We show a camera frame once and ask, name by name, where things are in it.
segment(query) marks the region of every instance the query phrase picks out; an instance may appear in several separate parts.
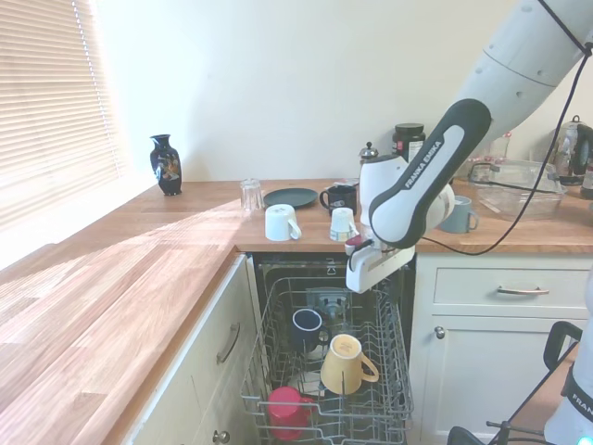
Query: window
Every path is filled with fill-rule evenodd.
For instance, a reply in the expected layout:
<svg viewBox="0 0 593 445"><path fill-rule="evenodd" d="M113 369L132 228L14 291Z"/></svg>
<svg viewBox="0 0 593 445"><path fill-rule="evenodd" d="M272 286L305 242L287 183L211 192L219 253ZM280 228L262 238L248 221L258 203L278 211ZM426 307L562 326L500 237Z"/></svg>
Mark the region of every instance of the window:
<svg viewBox="0 0 593 445"><path fill-rule="evenodd" d="M91 0L0 0L0 231L127 164Z"/></svg>

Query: dishwasher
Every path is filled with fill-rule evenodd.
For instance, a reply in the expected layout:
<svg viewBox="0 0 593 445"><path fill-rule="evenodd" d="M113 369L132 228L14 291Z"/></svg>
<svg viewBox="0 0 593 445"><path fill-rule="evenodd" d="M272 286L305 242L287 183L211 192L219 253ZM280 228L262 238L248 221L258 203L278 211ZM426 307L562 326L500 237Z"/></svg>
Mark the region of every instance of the dishwasher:
<svg viewBox="0 0 593 445"><path fill-rule="evenodd" d="M241 397L263 444L403 444L413 402L408 373L414 261L374 288L346 288L347 256L335 253L252 254L261 308ZM291 346L292 315L313 309L335 337L348 334L376 366L379 379L348 395L330 392L321 369L330 338L303 352ZM299 402L270 401L280 387ZM271 419L274 405L307 413L297 426Z"/></svg>

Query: vase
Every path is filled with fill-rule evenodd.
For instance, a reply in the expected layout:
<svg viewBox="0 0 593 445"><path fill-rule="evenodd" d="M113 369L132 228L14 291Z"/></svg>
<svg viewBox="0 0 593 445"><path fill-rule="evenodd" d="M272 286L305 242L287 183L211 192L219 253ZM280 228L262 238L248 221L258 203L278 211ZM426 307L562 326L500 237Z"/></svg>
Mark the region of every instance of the vase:
<svg viewBox="0 0 593 445"><path fill-rule="evenodd" d="M177 150L169 144L170 134L150 136L155 149L150 153L152 171L157 176L158 186L165 196L182 193L182 163Z"/></svg>

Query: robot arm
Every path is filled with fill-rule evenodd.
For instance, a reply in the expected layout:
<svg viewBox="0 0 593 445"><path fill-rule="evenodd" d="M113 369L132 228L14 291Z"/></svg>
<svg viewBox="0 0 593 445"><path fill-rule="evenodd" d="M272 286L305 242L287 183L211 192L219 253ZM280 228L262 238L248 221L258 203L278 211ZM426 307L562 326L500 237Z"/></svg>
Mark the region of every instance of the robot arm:
<svg viewBox="0 0 593 445"><path fill-rule="evenodd" d="M593 1L547 4L581 44L593 40ZM351 256L348 287L366 290L409 261L402 259L452 211L447 182L455 171L529 117L582 56L539 0L521 0L411 163L383 157L363 164L360 220L372 242Z"/></svg>
<svg viewBox="0 0 593 445"><path fill-rule="evenodd" d="M548 4L581 43L592 37L593 2ZM521 1L486 46L421 151L372 201L370 220L376 236L395 248L414 246L426 230L431 203L472 151L523 122L582 56L537 0Z"/></svg>

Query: black cable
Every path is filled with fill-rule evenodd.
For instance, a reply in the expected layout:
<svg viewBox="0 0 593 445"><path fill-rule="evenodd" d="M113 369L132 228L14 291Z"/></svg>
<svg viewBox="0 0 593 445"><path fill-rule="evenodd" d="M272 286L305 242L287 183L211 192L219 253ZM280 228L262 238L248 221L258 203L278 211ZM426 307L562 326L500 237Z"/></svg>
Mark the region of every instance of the black cable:
<svg viewBox="0 0 593 445"><path fill-rule="evenodd" d="M499 185L501 187L512 188L513 190L523 190L525 192L531 192L531 190L532 190L532 187L522 187L520 185L504 184L504 183L498 183L496 181L472 181L472 184ZM556 193L558 193L555 190L537 190L537 192L543 193L543 194L549 194L549 195L555 195Z"/></svg>
<svg viewBox="0 0 593 445"><path fill-rule="evenodd" d="M564 31L564 33L568 36L568 38L573 41L574 45L576 45L576 47L578 49L580 49L581 52L586 57L590 57L591 56L591 48L587 47L586 45L581 44L578 41L578 39L576 37L574 37L574 34L571 32L571 30L568 29L568 27L562 22L562 20L560 20L560 17L558 17L556 15L556 13L552 10L551 7L548 6L548 4L544 0L537 0L537 1L539 2L540 5L542 5L542 7L544 9L546 9L546 12L548 12L548 14L554 19L554 21L556 23L558 23L558 26L560 26L562 28L562 30Z"/></svg>
<svg viewBox="0 0 593 445"><path fill-rule="evenodd" d="M457 253L460 253L462 255L467 255L467 256L471 256L471 257L477 257L478 255L484 255L485 253L488 253L491 250L494 250L502 241L504 241L504 239L511 233L512 229L514 229L515 226L519 223L519 221L523 217L525 211L527 210L527 206L531 202L531 199L536 194L537 187L539 186L539 181L541 180L542 176L544 175L544 171L546 170L546 167L548 165L549 157L551 156L552 152L554 151L554 146L556 145L556 140L558 139L558 134L560 132L562 123L564 122L564 117L566 116L566 112L568 111L568 107L570 107L571 102L573 100L574 91L576 90L576 86L578 85L579 78L581 77L581 73L583 72L583 68L585 67L585 65L587 63L587 60L591 56L591 49L590 48L592 46L593 46L593 44L591 44L591 43L587 43L586 44L586 48L585 49L587 49L588 51L586 51L586 52L583 53L584 54L583 60L581 60L581 64L578 67L578 70L576 71L576 74L574 76L573 85L571 86L571 91L570 91L570 93L569 93L569 95L568 95L568 97L566 99L566 102L564 103L564 108L562 109L562 113L561 113L560 118L558 120L558 124L556 125L556 130L554 131L554 136L552 137L552 142L549 145L548 153L546 154L546 157L544 158L544 160L543 160L543 162L541 164L541 169L539 169L539 174L537 175L536 183L534 184L534 188L529 193L529 196L527 197L527 200L525 201L523 207L521 208L521 211L517 215L517 218L515 218L515 221L512 222L512 224L509 227L509 229L507 229L507 231L498 239L498 241L496 243L494 243L489 248L486 248L486 249L484 249L482 251L479 251L479 252L464 252L462 250L458 250L456 248L452 248L451 246L447 246L446 244L441 243L440 241L436 241L433 238L428 238L428 237L423 236L423 239L425 239L426 241L430 241L432 243L438 244L439 246L441 246L443 248L447 248L449 250L452 250L453 252L457 252Z"/></svg>
<svg viewBox="0 0 593 445"><path fill-rule="evenodd" d="M543 443L544 445L556 445L555 443L548 442L544 439L534 439L534 438L510 438L506 440L507 442L533 442L533 443ZM497 445L498 440L494 442L490 442L488 445Z"/></svg>

